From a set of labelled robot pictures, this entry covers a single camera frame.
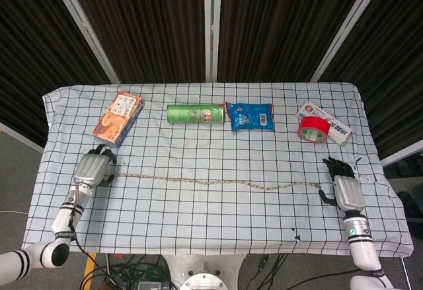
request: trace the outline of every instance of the braided rope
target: braided rope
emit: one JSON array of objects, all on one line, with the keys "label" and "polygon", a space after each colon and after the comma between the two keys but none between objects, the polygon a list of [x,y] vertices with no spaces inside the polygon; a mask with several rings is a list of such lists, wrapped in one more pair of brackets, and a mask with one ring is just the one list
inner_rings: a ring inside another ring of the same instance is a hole
[{"label": "braided rope", "polygon": [[251,183],[249,181],[242,181],[242,180],[212,180],[212,181],[207,181],[207,180],[195,180],[195,179],[187,179],[187,178],[168,178],[166,176],[148,176],[146,174],[136,174],[136,173],[118,173],[118,174],[115,174],[114,176],[123,176],[123,177],[127,177],[127,178],[144,178],[144,179],[155,179],[155,180],[167,180],[167,181],[174,181],[174,182],[189,182],[189,183],[202,184],[202,185],[205,185],[205,186],[211,186],[213,184],[240,183],[240,184],[245,184],[246,186],[250,186],[251,188],[257,188],[257,189],[266,190],[266,191],[277,190],[277,189],[285,189],[285,188],[289,188],[291,186],[296,186],[296,185],[300,185],[300,184],[302,184],[304,186],[313,186],[313,187],[318,188],[318,189],[322,188],[319,184],[308,183],[308,182],[292,182],[290,184],[286,184],[286,185],[283,185],[283,186],[265,187],[265,186],[260,186],[258,184]]}]

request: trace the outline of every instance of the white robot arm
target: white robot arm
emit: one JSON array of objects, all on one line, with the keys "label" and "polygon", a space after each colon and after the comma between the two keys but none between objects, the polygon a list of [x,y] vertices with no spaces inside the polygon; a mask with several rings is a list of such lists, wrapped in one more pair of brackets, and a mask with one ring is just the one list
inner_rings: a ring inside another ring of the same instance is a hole
[{"label": "white robot arm", "polygon": [[77,226],[85,206],[97,186],[113,180],[103,180],[107,164],[116,164],[116,157],[110,149],[100,152],[105,145],[99,145],[83,155],[73,175],[74,187],[70,189],[52,225],[56,239],[53,242],[36,242],[28,248],[0,254],[0,286],[25,277],[33,268],[57,268],[69,256],[69,245],[76,239]]},{"label": "white robot arm", "polygon": [[322,190],[319,190],[320,197],[325,203],[337,205],[345,212],[344,227],[354,264],[371,274],[370,277],[354,276],[350,283],[351,290],[394,289],[377,257],[369,222],[360,213],[365,207],[364,196],[351,166],[330,157],[323,159],[323,162],[332,177],[335,199],[327,198]]}]

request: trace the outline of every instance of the white tablecloth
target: white tablecloth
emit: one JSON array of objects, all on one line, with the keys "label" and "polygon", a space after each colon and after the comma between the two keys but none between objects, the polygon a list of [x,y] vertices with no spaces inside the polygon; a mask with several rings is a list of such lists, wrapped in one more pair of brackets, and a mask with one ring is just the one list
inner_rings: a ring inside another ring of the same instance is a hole
[{"label": "white tablecloth", "polygon": [[[306,181],[320,183],[333,196],[322,162],[330,155],[350,163],[362,183],[379,255],[411,254],[401,201],[383,174],[360,94],[347,83],[74,86],[47,94],[50,131],[24,246],[54,239],[50,226],[73,183],[75,167],[100,143],[93,128],[120,89],[142,95],[145,107],[123,145],[112,149],[118,164],[110,173],[238,179],[265,186]],[[347,144],[298,138],[295,114],[306,100],[352,128]],[[232,132],[227,118],[224,124],[167,122],[167,104],[224,101],[273,103],[275,132]],[[322,204],[310,186],[264,192],[243,184],[116,178],[111,186],[96,189],[77,233],[85,249],[97,252],[349,254],[343,216]]]}]

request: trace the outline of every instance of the blue snack bag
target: blue snack bag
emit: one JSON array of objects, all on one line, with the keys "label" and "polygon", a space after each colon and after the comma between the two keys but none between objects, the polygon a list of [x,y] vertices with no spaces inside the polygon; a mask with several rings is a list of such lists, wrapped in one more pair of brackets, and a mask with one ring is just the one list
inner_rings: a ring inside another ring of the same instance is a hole
[{"label": "blue snack bag", "polygon": [[274,130],[272,104],[231,104],[226,102],[226,112],[231,119],[232,130]]}]

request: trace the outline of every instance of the orange box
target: orange box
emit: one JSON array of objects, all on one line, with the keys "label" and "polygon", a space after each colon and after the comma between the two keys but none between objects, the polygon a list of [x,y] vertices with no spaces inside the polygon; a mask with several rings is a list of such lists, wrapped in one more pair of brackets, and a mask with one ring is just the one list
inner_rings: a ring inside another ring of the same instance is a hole
[{"label": "orange box", "polygon": [[119,147],[142,108],[141,97],[124,91],[118,92],[95,126],[93,135],[109,145]]}]

